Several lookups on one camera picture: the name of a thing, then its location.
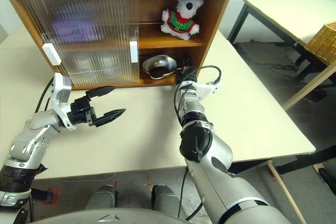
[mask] white plush dog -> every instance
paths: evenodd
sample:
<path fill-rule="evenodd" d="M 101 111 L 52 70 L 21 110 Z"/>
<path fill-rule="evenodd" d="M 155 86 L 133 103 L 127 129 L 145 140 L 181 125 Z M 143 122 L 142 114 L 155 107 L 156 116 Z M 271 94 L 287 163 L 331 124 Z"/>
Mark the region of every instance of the white plush dog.
<path fill-rule="evenodd" d="M 178 0 L 176 11 L 164 10 L 162 12 L 161 31 L 180 39 L 189 40 L 190 35 L 200 32 L 199 25 L 191 20 L 203 0 Z"/>

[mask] wooden cabinet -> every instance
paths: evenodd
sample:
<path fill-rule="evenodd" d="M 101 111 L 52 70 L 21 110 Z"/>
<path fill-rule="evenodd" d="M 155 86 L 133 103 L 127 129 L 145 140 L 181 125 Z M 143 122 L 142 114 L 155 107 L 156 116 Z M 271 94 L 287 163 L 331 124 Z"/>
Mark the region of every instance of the wooden cabinet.
<path fill-rule="evenodd" d="M 150 79 L 142 70 L 142 62 L 167 54 L 178 67 L 185 56 L 200 66 L 229 0 L 204 0 L 193 17 L 200 25 L 200 33 L 190 40 L 160 30 L 162 10 L 175 10 L 177 0 L 10 1 L 53 71 L 70 76 L 74 89 L 88 89 L 106 84 L 174 84 L 174 74 L 161 80 Z M 131 60 L 130 41 L 137 44 L 136 60 Z M 59 66 L 48 60 L 42 49 L 45 43 L 55 47 L 62 60 Z"/>

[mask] gray floor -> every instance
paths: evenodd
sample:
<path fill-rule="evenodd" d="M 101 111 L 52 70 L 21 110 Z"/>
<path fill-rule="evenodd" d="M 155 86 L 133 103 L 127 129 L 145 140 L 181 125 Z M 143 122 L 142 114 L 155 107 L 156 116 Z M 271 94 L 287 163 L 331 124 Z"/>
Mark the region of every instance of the gray floor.
<path fill-rule="evenodd" d="M 258 59 L 256 57 L 262 54 L 266 54 L 266 56 L 276 55 L 279 57 L 277 61 L 266 63 L 281 65 L 284 62 L 283 64 L 288 65 L 290 64 L 288 59 L 293 62 L 298 55 L 290 48 L 278 49 L 270 45 L 259 46 L 255 47 L 253 45 L 253 50 L 250 48 L 248 53 L 240 50 L 240 53 L 278 102 L 283 103 L 304 85 L 302 82 L 294 81 L 293 76 L 300 72 L 307 63 L 305 62 L 298 69 L 293 68 L 288 71 L 272 69 L 269 66 L 265 67 L 262 62 L 267 61 L 267 57 Z M 312 75 L 308 76 L 306 82 L 311 78 Z M 296 107 L 288 111 L 294 122 L 316 146 L 317 150 L 322 150 L 335 144 L 336 102 L 334 98 L 336 97 L 336 88 L 328 88 L 326 92 L 328 95 L 323 100 L 312 102 L 304 99 Z M 275 160 L 275 163 L 285 163 L 288 160 L 293 160 L 293 158 L 280 158 Z M 336 176 L 336 160 L 332 159 L 325 162 L 325 165 Z M 117 186 L 120 207 L 150 209 L 151 192 L 148 182 L 152 184 L 167 184 L 179 196 L 183 173 L 184 169 L 179 168 L 36 180 L 33 183 L 34 187 L 39 189 L 58 188 L 59 197 L 54 205 L 44 205 L 36 201 L 35 219 L 82 210 L 90 195 L 101 185 L 105 184 Z M 249 181 L 291 223 L 300 223 L 280 186 L 271 177 L 266 166 L 252 168 L 239 174 L 239 176 Z M 336 223 L 336 196 L 312 167 L 287 173 L 283 175 L 283 179 L 307 223 Z M 195 186 L 189 176 L 186 180 L 182 202 L 187 214 L 190 214 L 200 202 Z M 192 222 L 210 223 L 204 209 L 192 219 Z"/>

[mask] metal bowl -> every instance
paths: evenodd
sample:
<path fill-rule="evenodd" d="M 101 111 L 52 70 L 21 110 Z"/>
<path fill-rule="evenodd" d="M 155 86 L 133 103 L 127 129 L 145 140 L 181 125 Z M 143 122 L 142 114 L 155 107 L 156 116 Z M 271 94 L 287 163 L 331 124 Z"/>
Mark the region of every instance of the metal bowl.
<path fill-rule="evenodd" d="M 176 61 L 168 55 L 157 55 L 142 64 L 142 69 L 153 80 L 160 80 L 175 72 Z"/>

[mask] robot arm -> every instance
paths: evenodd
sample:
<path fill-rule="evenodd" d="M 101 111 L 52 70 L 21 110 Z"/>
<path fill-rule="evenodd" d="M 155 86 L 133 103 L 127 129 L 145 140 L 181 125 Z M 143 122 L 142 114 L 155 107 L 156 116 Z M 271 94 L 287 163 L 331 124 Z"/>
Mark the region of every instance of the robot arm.
<path fill-rule="evenodd" d="M 55 73 L 51 86 L 52 109 L 32 115 L 11 144 L 9 155 L 0 171 L 0 207 L 20 208 L 27 202 L 34 177 L 45 170 L 41 162 L 49 139 L 61 131 L 75 130 L 79 123 L 102 126 L 125 111 L 114 110 L 97 118 L 90 106 L 91 98 L 105 95 L 114 87 L 89 90 L 84 97 L 69 104 L 70 78 Z"/>
<path fill-rule="evenodd" d="M 215 133 L 199 102 L 215 92 L 219 80 L 201 85 L 193 72 L 180 78 L 174 106 L 182 126 L 180 152 L 212 223 L 289 223 L 247 181 L 227 172 L 232 150 Z"/>

